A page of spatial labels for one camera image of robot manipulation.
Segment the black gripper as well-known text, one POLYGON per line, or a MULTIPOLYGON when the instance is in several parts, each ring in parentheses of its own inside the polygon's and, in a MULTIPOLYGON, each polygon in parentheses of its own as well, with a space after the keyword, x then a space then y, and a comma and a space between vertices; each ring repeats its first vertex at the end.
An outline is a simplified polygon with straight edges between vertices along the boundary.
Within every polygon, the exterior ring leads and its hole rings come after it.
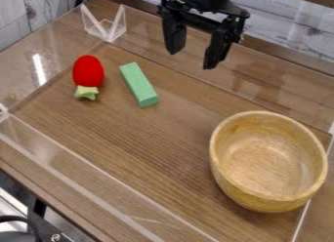
POLYGON ((203 68, 213 69, 227 57, 233 42, 242 39, 249 10, 231 0, 161 0, 166 49, 175 55, 186 47, 187 25, 211 31, 210 45, 205 51, 203 68))

